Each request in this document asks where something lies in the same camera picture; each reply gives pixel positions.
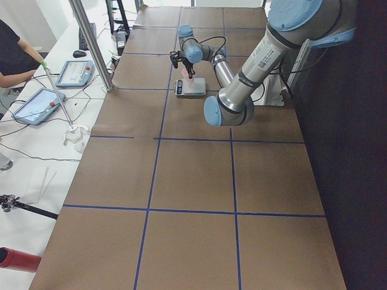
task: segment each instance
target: digital scale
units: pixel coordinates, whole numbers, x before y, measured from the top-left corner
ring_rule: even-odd
[[[67,60],[56,81],[58,88],[81,88],[86,86],[93,75],[91,60]]]
[[[64,100],[66,97],[61,92],[59,96],[61,100]],[[17,109],[12,114],[12,117],[26,124],[38,125],[51,115],[58,105],[59,100],[55,92],[50,89],[41,88]]]
[[[186,79],[176,80],[174,93],[177,97],[205,95],[206,80],[202,77],[196,77],[192,82]]]

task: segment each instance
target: computer mouse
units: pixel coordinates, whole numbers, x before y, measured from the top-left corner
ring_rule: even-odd
[[[84,52],[83,50],[75,50],[73,52],[73,57],[75,57],[76,59],[78,57],[83,57],[83,56],[86,56],[86,52]]]

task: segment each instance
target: black curtain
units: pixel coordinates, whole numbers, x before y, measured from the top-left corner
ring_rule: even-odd
[[[330,48],[294,88],[348,290],[387,289],[385,7],[359,1],[355,40]]]

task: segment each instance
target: table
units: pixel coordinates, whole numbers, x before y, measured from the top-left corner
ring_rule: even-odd
[[[112,54],[117,53],[115,43],[111,40],[109,30],[105,30],[105,18],[92,17],[89,19],[97,25],[98,44],[104,61],[108,64]],[[73,51],[78,49],[78,24],[74,21],[66,29],[63,36],[57,41],[50,51],[45,61],[52,74],[60,73],[66,60],[73,60]],[[87,56],[76,60],[91,60],[90,52]],[[35,76],[44,75],[45,72],[40,66]],[[100,108],[105,98],[106,91],[98,71],[94,71],[93,82],[86,88],[85,92],[77,94],[80,89],[63,89],[60,90],[67,97],[72,97],[66,101],[65,106],[72,119],[79,115],[74,124],[84,124],[89,128],[95,123]],[[39,80],[48,88],[51,88],[47,78]],[[32,80],[27,83],[26,87],[18,96],[18,100],[28,100],[42,85]],[[21,104],[15,103],[11,110],[15,111]],[[65,120],[63,110],[58,108],[49,120],[61,118]],[[4,135],[25,125],[19,124],[12,120],[10,113],[6,113],[0,123],[0,135]],[[44,123],[39,126],[29,126],[17,133],[5,136],[1,143],[25,152],[31,156],[42,158],[58,158],[80,160],[81,153],[74,149],[73,144],[63,145],[63,134],[68,129],[66,121],[55,120]],[[87,143],[89,136],[85,136],[84,142]],[[13,160],[13,168],[6,172],[0,173],[1,194],[16,195],[21,197],[21,202],[26,200],[25,192],[34,170],[42,167],[48,168],[47,186],[38,204],[34,206],[59,213],[70,187],[73,176],[79,165],[79,162],[69,161],[42,161],[31,159],[23,154],[8,150],[0,146],[0,151]],[[48,217],[39,216],[38,214],[16,208],[5,214],[0,213],[2,234],[0,236],[0,245],[9,247],[27,253],[43,255],[47,242],[50,238],[55,220]],[[1,289],[4,290],[25,290],[29,287],[34,274],[7,269],[0,270]]]
[[[263,9],[143,9],[31,290],[334,289],[345,285],[291,102],[210,127],[176,98],[177,28],[227,38],[234,71]],[[219,89],[195,65],[207,95]]]

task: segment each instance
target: tablet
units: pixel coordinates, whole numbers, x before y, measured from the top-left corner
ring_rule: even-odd
[[[91,60],[67,60],[56,81],[58,88],[81,88],[86,86],[93,75]]]
[[[61,100],[66,95],[59,93]],[[42,88],[12,114],[14,119],[26,124],[38,125],[60,105],[53,90]]]

